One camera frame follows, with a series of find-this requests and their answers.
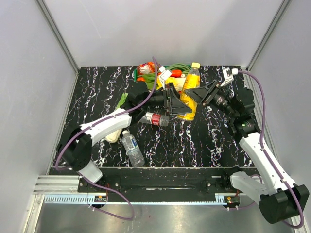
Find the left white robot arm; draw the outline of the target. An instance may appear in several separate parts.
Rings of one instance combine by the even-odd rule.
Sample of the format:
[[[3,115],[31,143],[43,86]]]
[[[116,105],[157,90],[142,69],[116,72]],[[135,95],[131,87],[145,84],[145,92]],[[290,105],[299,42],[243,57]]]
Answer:
[[[139,122],[147,106],[162,106],[170,115],[190,113],[191,108],[179,97],[172,83],[165,90],[151,93],[145,82],[135,82],[119,108],[93,122],[71,128],[61,136],[56,151],[73,171],[89,180],[88,186],[93,191],[100,192],[105,179],[91,159],[92,147],[109,134]]]

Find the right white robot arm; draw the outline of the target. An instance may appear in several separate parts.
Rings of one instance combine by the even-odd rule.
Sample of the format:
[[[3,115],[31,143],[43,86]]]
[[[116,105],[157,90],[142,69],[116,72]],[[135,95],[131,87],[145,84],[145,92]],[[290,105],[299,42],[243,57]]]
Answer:
[[[309,197],[305,185],[297,185],[285,172],[267,147],[252,112],[255,107],[253,91],[243,89],[230,97],[225,88],[215,81],[209,86],[187,89],[185,94],[202,106],[213,106],[225,113],[229,133],[247,153],[259,172],[263,183],[255,181],[239,168],[222,178],[224,191],[235,189],[246,194],[271,224],[294,216],[301,216]]]

